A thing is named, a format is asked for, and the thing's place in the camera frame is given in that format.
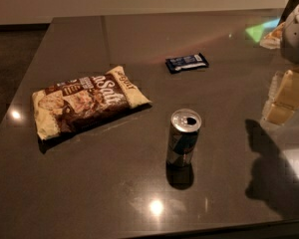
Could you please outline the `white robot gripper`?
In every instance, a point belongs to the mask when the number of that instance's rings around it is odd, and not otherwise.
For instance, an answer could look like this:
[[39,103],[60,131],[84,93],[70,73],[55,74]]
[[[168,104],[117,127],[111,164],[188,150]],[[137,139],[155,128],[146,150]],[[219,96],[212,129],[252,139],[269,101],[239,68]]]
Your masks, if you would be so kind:
[[[282,56],[299,64],[299,4],[286,18],[281,40]],[[299,72],[276,72],[271,80],[262,117],[275,124],[285,124],[299,110]]]

